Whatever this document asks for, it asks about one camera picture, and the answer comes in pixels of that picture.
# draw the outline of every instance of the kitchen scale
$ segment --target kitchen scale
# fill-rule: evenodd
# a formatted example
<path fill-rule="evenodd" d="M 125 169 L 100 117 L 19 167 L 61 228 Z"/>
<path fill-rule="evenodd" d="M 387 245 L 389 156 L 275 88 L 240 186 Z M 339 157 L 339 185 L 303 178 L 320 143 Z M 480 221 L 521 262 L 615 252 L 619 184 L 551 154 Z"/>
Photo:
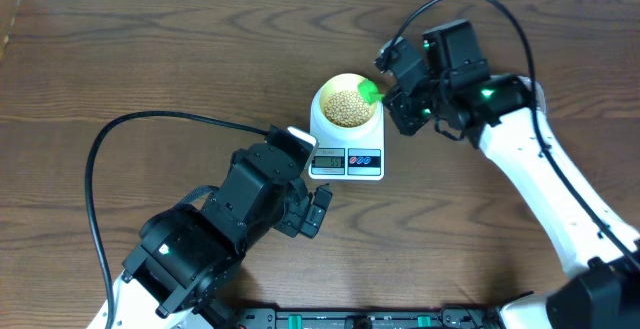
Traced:
<path fill-rule="evenodd" d="M 340 74 L 331 78 L 316 93 L 311 103 L 311 135 L 318 139 L 318 149 L 309 166 L 309 176 L 326 180 L 380 180 L 384 177 L 384 110 L 376 101 L 373 114 L 357 127 L 338 126 L 324 115 L 329 97 L 340 91 L 358 91 L 367 80 L 357 74 Z"/>

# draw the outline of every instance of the green spoon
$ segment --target green spoon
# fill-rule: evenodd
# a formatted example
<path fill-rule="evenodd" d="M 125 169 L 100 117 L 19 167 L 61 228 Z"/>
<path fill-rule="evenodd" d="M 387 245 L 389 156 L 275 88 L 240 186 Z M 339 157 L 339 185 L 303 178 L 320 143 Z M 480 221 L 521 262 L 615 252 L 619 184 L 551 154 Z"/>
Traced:
<path fill-rule="evenodd" d="M 384 94 L 380 94 L 376 84 L 369 79 L 365 79 L 358 84 L 358 92 L 368 104 L 373 104 L 384 98 Z"/>

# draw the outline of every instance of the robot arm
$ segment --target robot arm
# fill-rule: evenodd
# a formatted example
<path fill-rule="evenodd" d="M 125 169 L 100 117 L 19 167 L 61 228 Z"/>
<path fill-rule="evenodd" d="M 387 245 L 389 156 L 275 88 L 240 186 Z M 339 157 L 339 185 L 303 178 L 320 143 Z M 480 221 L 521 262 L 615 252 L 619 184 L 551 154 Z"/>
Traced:
<path fill-rule="evenodd" d="M 621 257 L 620 250 L 600 233 L 546 158 L 540 156 L 530 110 L 518 109 L 502 116 L 500 121 L 500 125 L 485 128 L 479 148 L 509 177 L 527 202 L 551 239 L 565 274 L 573 278 L 587 271 L 588 262 L 594 257 L 604 262 Z M 538 114 L 538 121 L 555 161 L 580 195 L 611 232 L 629 250 L 635 250 L 638 231 L 620 219 L 593 190 L 556 140 L 543 113 Z"/>
<path fill-rule="evenodd" d="M 375 61 L 397 84 L 385 96 L 396 127 L 414 135 L 428 121 L 449 139 L 468 138 L 514 183 L 549 235 L 571 281 L 551 295 L 531 295 L 498 309 L 511 328 L 634 327 L 640 279 L 637 268 L 594 223 L 551 160 L 636 261 L 638 231 L 596 194 L 556 140 L 526 78 L 491 76 L 471 24 L 458 20 L 423 33 L 429 65 L 406 40 L 388 43 Z M 534 129 L 536 111 L 540 132 Z M 440 122 L 459 131 L 453 135 Z M 542 152 L 539 136 L 546 147 Z"/>
<path fill-rule="evenodd" d="M 300 178 L 316 148 L 305 132 L 271 127 L 265 143 L 233 154 L 220 188 L 199 187 L 151 218 L 113 285 L 115 325 L 223 327 L 233 312 L 215 301 L 216 292 L 253 244 L 270 228 L 292 238 L 318 233 L 332 194 L 328 185 L 311 194 Z M 201 210 L 191 205 L 205 195 Z M 105 303 L 89 327 L 105 327 L 107 313 Z"/>

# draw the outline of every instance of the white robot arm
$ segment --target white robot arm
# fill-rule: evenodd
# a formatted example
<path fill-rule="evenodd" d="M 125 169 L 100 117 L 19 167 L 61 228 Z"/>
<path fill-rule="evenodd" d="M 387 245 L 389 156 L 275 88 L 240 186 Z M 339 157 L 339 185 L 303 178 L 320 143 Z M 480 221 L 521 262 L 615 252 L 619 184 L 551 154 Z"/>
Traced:
<path fill-rule="evenodd" d="M 480 150 L 500 167 L 527 202 L 549 235 L 567 277 L 571 279 L 589 270 L 588 262 L 592 258 L 599 257 L 607 263 L 620 258 L 620 250 L 602 235 L 547 159 L 540 155 L 531 120 L 528 108 L 502 116 L 502 124 L 487 126 L 483 131 Z M 634 242 L 640 237 L 638 231 L 620 219 L 598 196 L 564 152 L 542 112 L 538 113 L 538 122 L 555 161 L 576 190 L 627 249 L 635 251 Z M 546 312 L 547 297 L 531 295 L 505 305 L 500 310 L 505 327 L 551 328 Z"/>

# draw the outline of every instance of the green led light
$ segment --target green led light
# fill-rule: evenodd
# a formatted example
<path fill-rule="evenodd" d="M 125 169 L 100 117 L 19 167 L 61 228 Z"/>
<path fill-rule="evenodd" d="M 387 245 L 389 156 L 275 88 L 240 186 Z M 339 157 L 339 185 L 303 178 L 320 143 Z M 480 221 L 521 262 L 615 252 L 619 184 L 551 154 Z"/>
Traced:
<path fill-rule="evenodd" d="M 485 97 L 485 98 L 489 98 L 490 96 L 493 95 L 494 92 L 495 92 L 495 90 L 493 90 L 493 89 L 482 89 L 480 91 L 480 94 L 482 94 L 482 96 Z"/>
<path fill-rule="evenodd" d="M 160 254 L 162 255 L 167 255 L 169 254 L 171 251 L 169 250 L 169 247 L 167 246 L 167 244 L 162 244 L 162 246 L 160 247 L 160 249 L 158 249 L 158 251 L 160 252 Z"/>

